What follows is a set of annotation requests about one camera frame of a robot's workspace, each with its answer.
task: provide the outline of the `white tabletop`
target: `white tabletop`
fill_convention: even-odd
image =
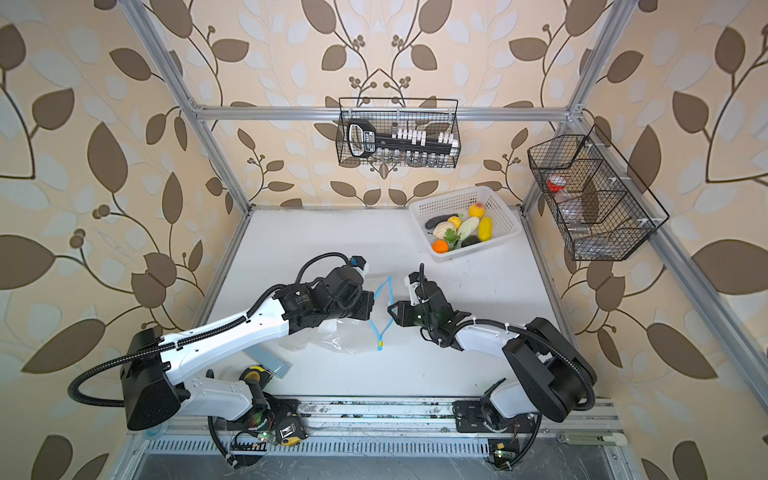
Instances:
[[[337,251],[361,255],[370,263],[367,278],[392,276],[395,301],[405,300],[403,277],[425,264],[456,310],[478,318],[525,324],[554,314],[524,233],[509,242],[466,257],[436,263],[413,231],[407,210],[257,210],[211,313],[211,320],[250,307],[275,283],[291,283],[315,255]],[[304,280],[325,276],[340,260],[323,259]],[[372,319],[387,324],[377,303]],[[291,365],[284,379],[266,388],[275,395],[480,396],[501,378],[514,378],[509,364],[484,353],[460,352],[428,343],[419,328],[393,324],[376,351],[376,337],[362,325],[354,342],[368,350],[333,352],[314,343],[288,350],[271,340],[263,346]],[[236,379],[253,362],[243,353],[214,366],[219,379]]]

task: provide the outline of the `black rack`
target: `black rack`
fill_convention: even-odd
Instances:
[[[593,127],[586,135],[560,135],[528,149],[531,172],[573,260],[626,260],[669,219],[618,149],[627,172],[617,173],[605,160],[601,148],[608,147],[606,135]],[[658,211],[641,205],[629,184],[649,194]]]
[[[339,165],[455,168],[462,149],[457,109],[458,101],[446,98],[340,98]]]

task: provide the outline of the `wallpaper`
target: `wallpaper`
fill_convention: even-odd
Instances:
[[[67,397],[190,326],[240,220],[115,2],[0,2],[4,478],[97,478],[124,412]],[[118,371],[85,392],[120,398]]]
[[[397,207],[422,197],[487,185],[522,203],[533,176],[525,151],[552,135],[547,122],[459,124],[457,168],[339,165],[333,123],[220,121],[214,134],[252,204],[283,207]],[[218,183],[212,194],[218,191]]]
[[[322,106],[324,98],[454,98],[564,107],[607,0],[147,0],[195,100]]]
[[[533,227],[597,393],[648,479],[762,478],[768,418],[653,247],[577,263],[541,212]]]
[[[641,2],[588,102],[768,349],[768,3]]]

